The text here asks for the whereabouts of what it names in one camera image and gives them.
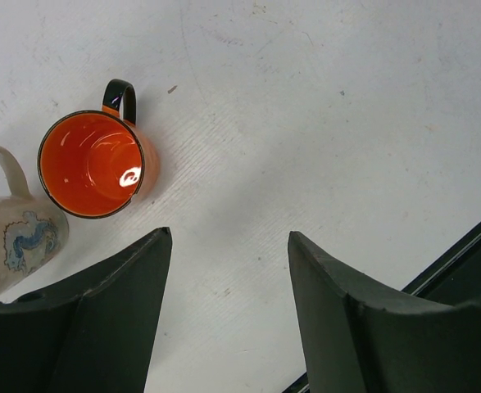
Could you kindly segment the orange mug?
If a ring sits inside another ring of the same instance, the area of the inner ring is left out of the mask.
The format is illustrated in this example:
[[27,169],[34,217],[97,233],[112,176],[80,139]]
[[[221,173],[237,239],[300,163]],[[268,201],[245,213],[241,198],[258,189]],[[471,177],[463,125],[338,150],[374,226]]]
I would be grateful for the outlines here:
[[37,169],[48,197],[82,219],[102,219],[145,198],[161,162],[136,126],[134,86],[112,79],[102,108],[73,112],[55,122],[39,146]]

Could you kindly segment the white patterned mug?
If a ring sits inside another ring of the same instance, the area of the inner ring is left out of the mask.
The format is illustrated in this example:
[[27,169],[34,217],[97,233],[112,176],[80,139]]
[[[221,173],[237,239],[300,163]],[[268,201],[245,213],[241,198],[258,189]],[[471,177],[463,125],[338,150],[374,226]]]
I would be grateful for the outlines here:
[[0,146],[10,194],[0,196],[0,295],[54,258],[69,237],[62,210],[29,191],[16,158]]

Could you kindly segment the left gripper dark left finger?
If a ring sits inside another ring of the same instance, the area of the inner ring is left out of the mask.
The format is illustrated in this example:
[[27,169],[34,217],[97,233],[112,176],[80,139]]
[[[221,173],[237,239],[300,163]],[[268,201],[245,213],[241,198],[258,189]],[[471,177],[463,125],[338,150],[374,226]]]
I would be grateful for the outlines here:
[[0,392],[143,391],[170,267],[158,228],[47,287],[0,302]]

